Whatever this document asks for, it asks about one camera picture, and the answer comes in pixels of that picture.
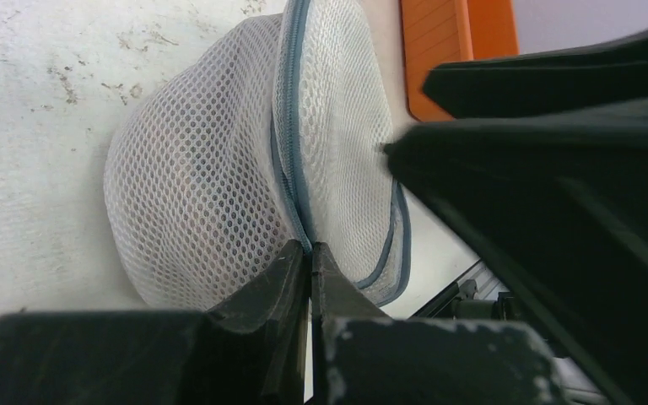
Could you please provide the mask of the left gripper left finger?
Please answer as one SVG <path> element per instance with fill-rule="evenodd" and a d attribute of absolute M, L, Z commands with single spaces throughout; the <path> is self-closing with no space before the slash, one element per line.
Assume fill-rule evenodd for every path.
<path fill-rule="evenodd" d="M 307 291 L 292 240 L 208 311 L 0 316 L 0 404 L 301 404 Z"/>

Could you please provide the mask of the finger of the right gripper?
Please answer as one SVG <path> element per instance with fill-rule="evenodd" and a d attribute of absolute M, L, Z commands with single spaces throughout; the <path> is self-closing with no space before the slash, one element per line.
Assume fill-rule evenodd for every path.
<path fill-rule="evenodd" d="M 648 97 L 648 30 L 590 46 L 444 63 L 423 93 L 456 119 L 518 118 Z"/>
<path fill-rule="evenodd" d="M 617 404 L 648 404 L 648 99 L 411 127 L 393 177 Z"/>

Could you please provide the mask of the blue-trimmed mesh laundry bag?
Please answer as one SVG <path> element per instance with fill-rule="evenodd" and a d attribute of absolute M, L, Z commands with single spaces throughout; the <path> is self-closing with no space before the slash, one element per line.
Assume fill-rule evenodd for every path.
<path fill-rule="evenodd" d="M 105 205 L 142 299 L 208 310 L 289 240 L 329 246 L 376 305 L 410 273 L 411 225 L 381 146 L 392 116 L 357 1 L 249 18 L 114 135 Z"/>

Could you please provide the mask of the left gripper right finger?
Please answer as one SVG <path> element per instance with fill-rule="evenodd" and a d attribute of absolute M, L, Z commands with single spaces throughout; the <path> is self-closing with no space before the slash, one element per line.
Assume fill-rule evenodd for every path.
<path fill-rule="evenodd" d="M 553 355 L 520 322 L 396 320 L 312 251 L 315 404 L 566 404 Z"/>

